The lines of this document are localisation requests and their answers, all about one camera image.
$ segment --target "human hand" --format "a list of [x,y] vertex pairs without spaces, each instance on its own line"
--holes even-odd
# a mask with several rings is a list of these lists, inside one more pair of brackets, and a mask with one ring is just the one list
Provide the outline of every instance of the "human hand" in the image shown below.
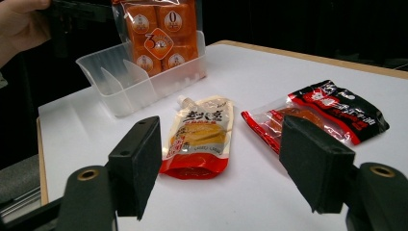
[[37,10],[52,0],[4,0],[0,2],[0,67],[13,56],[51,39],[46,17]]

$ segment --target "food packet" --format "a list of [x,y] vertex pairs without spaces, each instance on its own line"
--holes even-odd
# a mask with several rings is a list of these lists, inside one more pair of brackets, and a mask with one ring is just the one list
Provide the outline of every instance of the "food packet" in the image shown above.
[[252,111],[241,112],[248,126],[279,154],[285,115],[309,119],[346,145],[356,145],[390,128],[381,111],[350,90],[325,80]]
[[112,0],[122,42],[149,77],[198,58],[195,0]]
[[178,102],[182,109],[163,148],[160,173],[183,180],[214,178],[228,164],[233,103],[219,95],[196,102],[179,96]]

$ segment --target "food inside package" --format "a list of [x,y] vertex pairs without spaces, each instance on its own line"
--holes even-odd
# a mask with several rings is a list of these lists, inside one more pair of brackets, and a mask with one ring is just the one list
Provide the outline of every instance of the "food inside package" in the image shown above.
[[279,154],[286,115],[309,119],[338,141],[356,145],[390,128],[381,111],[350,90],[326,80],[294,91],[285,99],[241,112],[248,126]]
[[179,104],[160,173],[183,180],[214,178],[228,164],[233,104],[218,95],[197,102],[180,96]]
[[132,42],[134,63],[150,77],[198,58],[195,0],[115,0],[119,7],[124,19],[116,21],[126,25],[119,33]]

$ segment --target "yellow food picture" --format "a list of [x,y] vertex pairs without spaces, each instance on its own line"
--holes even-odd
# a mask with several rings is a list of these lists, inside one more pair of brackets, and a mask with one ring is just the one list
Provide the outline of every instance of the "yellow food picture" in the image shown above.
[[186,124],[171,138],[173,143],[177,138],[184,137],[184,142],[191,146],[205,143],[224,143],[226,132],[217,124]]

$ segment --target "orange snack package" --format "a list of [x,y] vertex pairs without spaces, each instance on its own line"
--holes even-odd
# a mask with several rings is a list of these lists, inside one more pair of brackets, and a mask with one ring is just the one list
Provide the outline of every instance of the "orange snack package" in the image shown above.
[[233,104],[217,95],[197,102],[181,96],[179,104],[160,173],[183,180],[214,178],[228,165]]
[[[122,40],[132,42],[134,63],[148,76],[198,58],[195,0],[113,0],[113,6],[123,14]],[[120,16],[115,20],[121,24]],[[140,57],[148,64],[140,65]]]

